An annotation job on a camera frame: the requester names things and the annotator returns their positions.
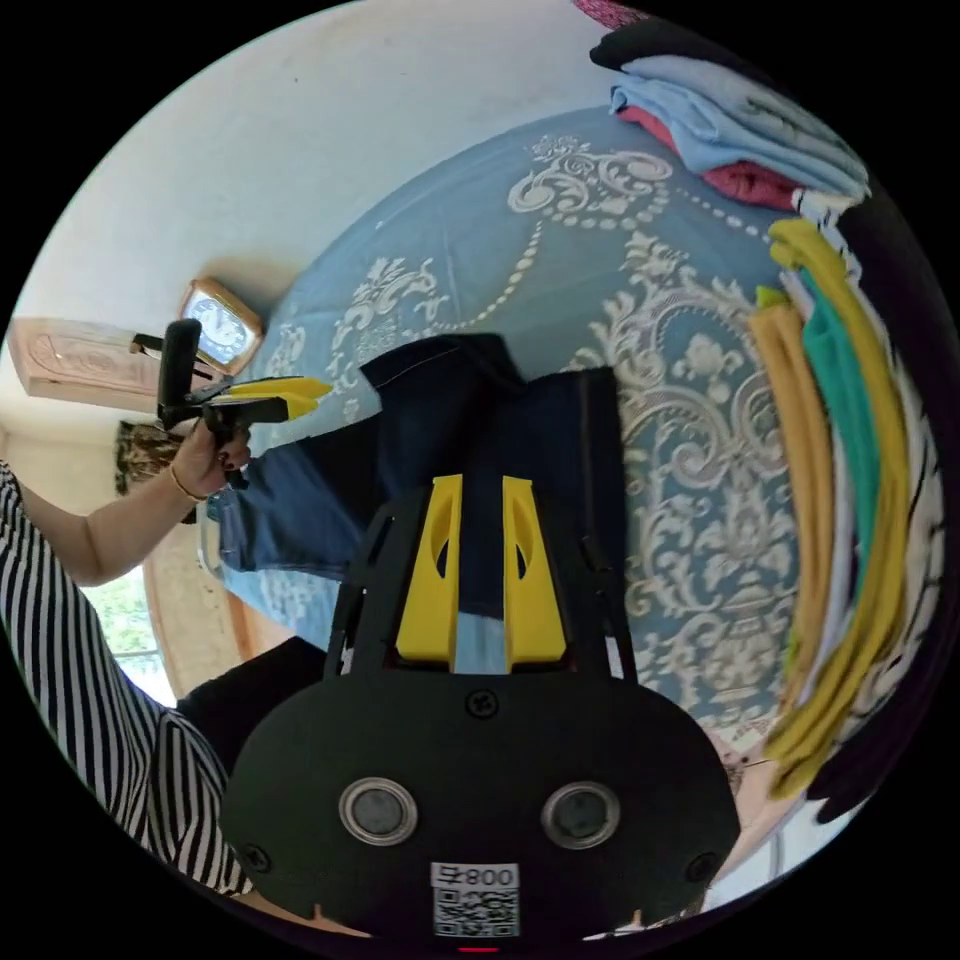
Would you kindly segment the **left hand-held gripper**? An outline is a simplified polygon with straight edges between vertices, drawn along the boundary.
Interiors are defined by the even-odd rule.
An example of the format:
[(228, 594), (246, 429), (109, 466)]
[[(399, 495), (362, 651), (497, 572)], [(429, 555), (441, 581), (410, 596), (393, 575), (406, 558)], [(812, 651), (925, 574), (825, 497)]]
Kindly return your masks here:
[(170, 430), (199, 419), (221, 441), (240, 427), (282, 423), (317, 409), (332, 386), (308, 376), (271, 377), (245, 383), (221, 381), (194, 390), (190, 378), (162, 378), (157, 410), (162, 427)]

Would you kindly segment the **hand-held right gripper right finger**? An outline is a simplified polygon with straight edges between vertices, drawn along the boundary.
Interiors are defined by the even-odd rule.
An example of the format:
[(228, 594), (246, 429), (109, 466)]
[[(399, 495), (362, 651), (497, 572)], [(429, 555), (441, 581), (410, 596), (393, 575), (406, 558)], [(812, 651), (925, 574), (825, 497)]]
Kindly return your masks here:
[(507, 671), (557, 664), (565, 636), (530, 481), (502, 479), (502, 527)]

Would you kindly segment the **person's left hand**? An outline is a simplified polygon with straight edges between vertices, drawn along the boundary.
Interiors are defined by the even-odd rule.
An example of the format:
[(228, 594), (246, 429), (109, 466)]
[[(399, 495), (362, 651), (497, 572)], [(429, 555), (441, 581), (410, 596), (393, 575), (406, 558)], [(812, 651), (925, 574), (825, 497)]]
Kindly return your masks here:
[(206, 500), (220, 491), (229, 476), (250, 460), (249, 430), (240, 427), (228, 440), (218, 440), (204, 422), (198, 420), (183, 439), (172, 462), (176, 485), (194, 501)]

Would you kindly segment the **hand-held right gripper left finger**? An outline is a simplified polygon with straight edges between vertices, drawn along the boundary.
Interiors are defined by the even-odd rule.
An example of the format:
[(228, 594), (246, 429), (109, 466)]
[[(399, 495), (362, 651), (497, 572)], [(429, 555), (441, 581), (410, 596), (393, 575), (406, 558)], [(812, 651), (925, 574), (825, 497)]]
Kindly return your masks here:
[(447, 672), (456, 655), (462, 493), (461, 475), (433, 481), (396, 640), (402, 660)]

